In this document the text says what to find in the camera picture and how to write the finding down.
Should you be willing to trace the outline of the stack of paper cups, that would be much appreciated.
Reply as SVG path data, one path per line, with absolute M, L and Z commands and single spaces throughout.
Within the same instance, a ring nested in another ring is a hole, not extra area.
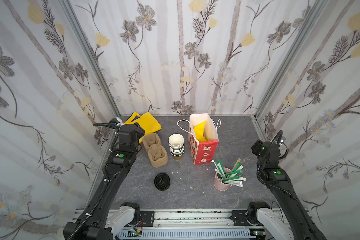
M 181 161 L 185 152 L 185 139 L 180 134 L 173 134 L 169 137 L 170 153 L 175 161 Z

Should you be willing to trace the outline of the single yellow napkin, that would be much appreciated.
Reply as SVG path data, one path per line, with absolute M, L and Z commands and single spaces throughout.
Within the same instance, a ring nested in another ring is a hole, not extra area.
M 208 140 L 204 136 L 205 125 L 207 121 L 203 121 L 198 125 L 194 126 L 195 137 L 199 142 L 207 142 Z

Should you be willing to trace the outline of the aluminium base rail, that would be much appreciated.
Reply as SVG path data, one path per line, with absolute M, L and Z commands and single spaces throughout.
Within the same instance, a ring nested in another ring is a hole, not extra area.
M 82 212 L 64 227 L 66 240 L 321 240 L 320 231 L 304 208 L 273 210 L 250 203 L 241 210 L 151 210 L 121 206 L 100 213 Z

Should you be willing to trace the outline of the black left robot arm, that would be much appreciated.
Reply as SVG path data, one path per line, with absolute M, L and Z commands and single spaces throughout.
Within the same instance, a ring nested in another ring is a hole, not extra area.
M 145 135 L 137 123 L 116 129 L 118 139 L 103 166 L 103 181 L 77 220 L 64 227 L 66 240 L 113 240 L 126 225 L 140 220 L 140 207 L 133 203 L 124 203 L 109 215 L 112 202 L 137 159 L 139 140 Z

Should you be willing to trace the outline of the stack of black cup lids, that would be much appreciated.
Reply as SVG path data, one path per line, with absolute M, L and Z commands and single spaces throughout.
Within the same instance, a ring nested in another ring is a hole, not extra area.
M 154 179 L 154 185 L 159 191 L 166 191 L 171 185 L 169 175 L 166 173 L 160 173 L 156 175 Z

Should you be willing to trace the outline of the yellow napkin stack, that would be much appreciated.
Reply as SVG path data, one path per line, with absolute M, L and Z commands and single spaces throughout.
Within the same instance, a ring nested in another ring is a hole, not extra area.
M 155 133 L 162 129 L 162 126 L 159 124 L 159 122 L 149 112 L 143 115 L 139 115 L 137 112 L 133 112 L 127 121 L 124 122 L 124 124 L 134 123 L 138 123 L 145 130 L 144 136 Z

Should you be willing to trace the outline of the stack of pulp cup carriers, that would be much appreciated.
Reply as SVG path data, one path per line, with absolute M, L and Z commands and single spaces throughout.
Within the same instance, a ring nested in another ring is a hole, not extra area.
M 167 151 L 158 134 L 151 133 L 144 136 L 142 143 L 154 168 L 160 168 L 168 163 Z

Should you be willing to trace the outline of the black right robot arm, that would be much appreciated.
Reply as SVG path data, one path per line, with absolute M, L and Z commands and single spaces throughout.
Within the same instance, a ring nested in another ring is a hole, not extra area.
M 265 226 L 276 240 L 325 240 L 325 235 L 299 200 L 288 174 L 279 166 L 279 161 L 287 156 L 287 153 L 281 155 L 282 138 L 283 131 L 280 130 L 270 142 L 256 141 L 251 150 L 258 158 L 256 176 L 259 182 L 275 196 L 290 226 L 272 219 L 267 213 L 268 208 L 256 209 L 256 220 Z

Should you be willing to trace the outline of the pink cup with utensils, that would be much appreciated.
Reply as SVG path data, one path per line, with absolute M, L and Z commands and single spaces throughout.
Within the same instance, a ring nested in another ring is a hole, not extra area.
M 242 188 L 244 186 L 243 182 L 247 179 L 242 177 L 243 166 L 242 159 L 238 158 L 233 169 L 228 169 L 223 167 L 222 161 L 218 159 L 218 161 L 212 160 L 212 163 L 215 167 L 215 178 L 214 178 L 214 187 L 221 192 L 225 192 L 231 186 L 236 186 Z

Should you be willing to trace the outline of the red white paper gift bag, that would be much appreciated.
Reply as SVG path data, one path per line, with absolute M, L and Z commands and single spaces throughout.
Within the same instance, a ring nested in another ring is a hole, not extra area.
M 188 134 L 188 144 L 195 166 L 210 163 L 219 143 L 218 128 L 221 121 L 216 123 L 208 113 L 191 114 L 189 119 L 182 119 L 177 126 Z

